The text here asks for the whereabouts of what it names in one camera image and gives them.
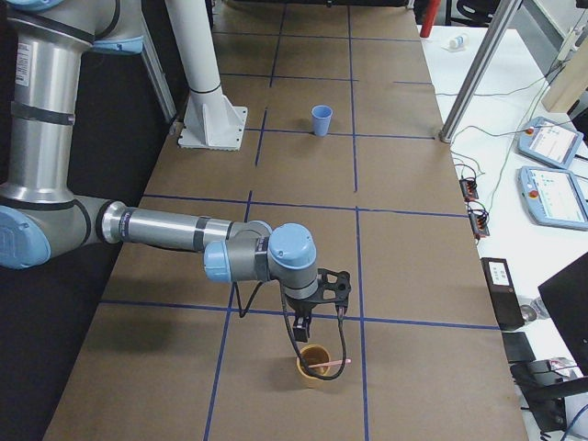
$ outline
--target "black backdrop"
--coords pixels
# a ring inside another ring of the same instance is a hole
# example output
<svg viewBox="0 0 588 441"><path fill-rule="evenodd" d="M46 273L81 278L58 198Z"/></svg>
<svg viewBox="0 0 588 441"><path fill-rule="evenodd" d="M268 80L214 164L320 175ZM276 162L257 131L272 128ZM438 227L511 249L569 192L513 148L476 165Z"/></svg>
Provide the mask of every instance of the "black backdrop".
<svg viewBox="0 0 588 441"><path fill-rule="evenodd" d="M143 13L176 105L187 86L163 0ZM7 179L17 37L0 2L0 182ZM137 205L168 124L141 56L83 56L69 188ZM0 267L0 439L42 439L115 264L98 244L24 271Z"/></svg>

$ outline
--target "white stand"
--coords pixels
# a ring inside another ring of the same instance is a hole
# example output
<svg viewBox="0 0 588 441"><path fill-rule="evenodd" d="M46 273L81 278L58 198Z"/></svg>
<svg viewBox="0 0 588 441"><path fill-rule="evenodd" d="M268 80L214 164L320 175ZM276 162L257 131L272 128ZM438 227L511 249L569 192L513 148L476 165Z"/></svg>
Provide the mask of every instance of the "white stand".
<svg viewBox="0 0 588 441"><path fill-rule="evenodd" d="M182 147L239 150L247 107L234 107L222 93L204 0L165 0L190 97Z"/></svg>

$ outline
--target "blue joint cap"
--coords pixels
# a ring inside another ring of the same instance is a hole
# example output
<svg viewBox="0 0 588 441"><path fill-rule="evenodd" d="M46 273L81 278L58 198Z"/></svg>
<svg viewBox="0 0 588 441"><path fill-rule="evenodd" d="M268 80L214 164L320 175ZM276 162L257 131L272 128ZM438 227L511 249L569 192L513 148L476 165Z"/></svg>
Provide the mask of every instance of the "blue joint cap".
<svg viewBox="0 0 588 441"><path fill-rule="evenodd" d="M40 12L57 6L63 0L6 0L6 2L21 11Z"/></svg>
<svg viewBox="0 0 588 441"><path fill-rule="evenodd" d="M288 269L308 268L316 261L316 246L311 232L298 223L278 227L269 236L269 253Z"/></svg>
<svg viewBox="0 0 588 441"><path fill-rule="evenodd" d="M143 50L143 35L125 40L98 40L92 51L112 55L135 55Z"/></svg>
<svg viewBox="0 0 588 441"><path fill-rule="evenodd" d="M17 209L0 205L0 266L24 269L50 257L49 241L39 226Z"/></svg>
<svg viewBox="0 0 588 441"><path fill-rule="evenodd" d="M225 242L217 241L208 244L204 250L204 272L213 282L231 281L231 265Z"/></svg>

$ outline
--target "sticker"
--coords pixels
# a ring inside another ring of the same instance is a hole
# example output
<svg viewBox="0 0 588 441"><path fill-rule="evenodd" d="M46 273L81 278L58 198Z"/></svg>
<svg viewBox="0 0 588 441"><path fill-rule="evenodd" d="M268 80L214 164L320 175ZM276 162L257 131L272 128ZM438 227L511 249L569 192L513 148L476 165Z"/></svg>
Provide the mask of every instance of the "sticker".
<svg viewBox="0 0 588 441"><path fill-rule="evenodd" d="M30 44L18 43L17 52L17 85L28 87L30 83L30 60L33 47Z"/></svg>
<svg viewBox="0 0 588 441"><path fill-rule="evenodd" d="M488 267L490 268L492 283L494 285L510 286L508 275L506 274L506 266L502 262L489 262Z"/></svg>

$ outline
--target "cup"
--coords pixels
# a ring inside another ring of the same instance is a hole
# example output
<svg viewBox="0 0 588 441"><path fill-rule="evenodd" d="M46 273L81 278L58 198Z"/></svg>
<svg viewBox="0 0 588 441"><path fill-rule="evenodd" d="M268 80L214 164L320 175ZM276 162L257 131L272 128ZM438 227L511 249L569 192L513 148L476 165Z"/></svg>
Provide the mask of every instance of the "cup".
<svg viewBox="0 0 588 441"><path fill-rule="evenodd" d="M323 104L312 108L312 131L316 136L324 136L329 131L333 110Z"/></svg>
<svg viewBox="0 0 588 441"><path fill-rule="evenodd" d="M302 354L302 358L306 361L308 365L318 365L321 363L328 363L331 361L331 356L329 352L322 347L321 345L308 345L304 346L300 353ZM323 367L311 367L317 374L327 375L329 372L329 366ZM302 384L310 389L315 389L321 386L322 380L316 379L315 377L311 377L304 371L304 367L300 363L300 359L296 357L296 369L300 374L300 378L302 380Z"/></svg>

